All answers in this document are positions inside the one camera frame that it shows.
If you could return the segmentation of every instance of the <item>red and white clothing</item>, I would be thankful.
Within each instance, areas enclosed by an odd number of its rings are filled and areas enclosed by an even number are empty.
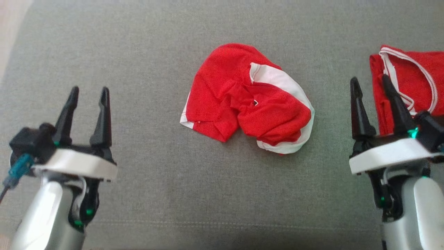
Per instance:
[[[444,52],[404,52],[382,45],[378,54],[370,56],[370,69],[381,135],[393,133],[394,126],[383,74],[390,76],[412,116],[422,110],[444,115]]]
[[[226,142],[239,128],[258,146],[294,153],[309,139],[314,109],[302,88],[252,46],[215,49],[196,73],[180,123]]]

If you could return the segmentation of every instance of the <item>gray fabric surface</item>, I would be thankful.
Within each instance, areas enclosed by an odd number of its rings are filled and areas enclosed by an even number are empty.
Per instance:
[[[0,162],[22,126],[55,122],[74,85],[72,137],[87,143],[106,85],[119,177],[100,187],[85,246],[380,249],[369,179],[348,165],[349,80],[360,79],[376,124],[369,55],[384,43],[444,49],[443,2],[425,2],[37,1],[0,86]],[[305,90],[316,118],[299,152],[264,151],[242,131],[222,144],[179,124],[194,74],[229,42],[255,46]],[[0,233],[13,234],[37,187],[28,178],[10,192]]]

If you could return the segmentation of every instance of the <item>white trim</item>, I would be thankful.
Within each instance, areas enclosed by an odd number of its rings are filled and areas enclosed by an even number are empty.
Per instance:
[[[188,99],[190,98],[190,93],[188,93],[188,97],[186,98],[185,107],[183,107],[182,115],[180,116],[180,124],[184,125],[187,128],[193,129],[194,123],[188,121],[186,118],[186,106],[188,105]]]
[[[409,105],[408,110],[410,111],[411,115],[416,115],[416,112],[414,109],[415,101],[411,97],[409,97],[399,91],[399,84],[398,84],[398,79],[396,76],[396,70],[395,70],[395,67],[393,66],[393,64],[391,63],[388,54],[414,63],[420,69],[420,71],[424,74],[425,78],[427,79],[428,84],[430,85],[430,90],[432,92],[432,101],[431,101],[430,107],[428,109],[428,111],[430,113],[432,113],[435,110],[436,104],[438,102],[438,91],[436,89],[436,84],[435,84],[432,76],[429,74],[429,72],[426,69],[424,69],[424,67],[422,67],[422,65],[420,65],[417,61],[415,61],[411,57],[407,56],[406,54],[401,53],[401,52],[396,51],[391,48],[387,48],[387,47],[381,48],[379,55],[381,56],[381,59],[384,62],[384,68],[385,68],[384,74],[387,74],[387,72],[388,72],[388,75],[390,76],[390,79],[392,80],[393,86],[399,92],[399,95],[401,95],[401,97],[403,98],[404,103]]]
[[[263,141],[257,141],[259,148],[282,154],[294,153],[301,149],[310,138],[314,120],[314,108],[305,95],[304,90],[287,73],[268,65],[251,63],[250,78],[252,84],[254,82],[268,83],[284,90],[298,99],[311,111],[311,119],[308,124],[301,129],[301,136],[297,141],[280,142],[275,146]]]

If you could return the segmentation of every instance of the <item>green led light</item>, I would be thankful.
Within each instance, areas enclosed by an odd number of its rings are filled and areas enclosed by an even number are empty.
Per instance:
[[[81,222],[81,221],[74,221],[74,225],[76,225],[76,226],[83,226],[83,222]]]
[[[411,138],[413,138],[413,139],[416,138],[416,136],[418,135],[418,132],[419,132],[419,128],[418,128],[418,127],[415,128],[415,129],[411,129],[411,130],[407,131],[408,135],[409,135]]]

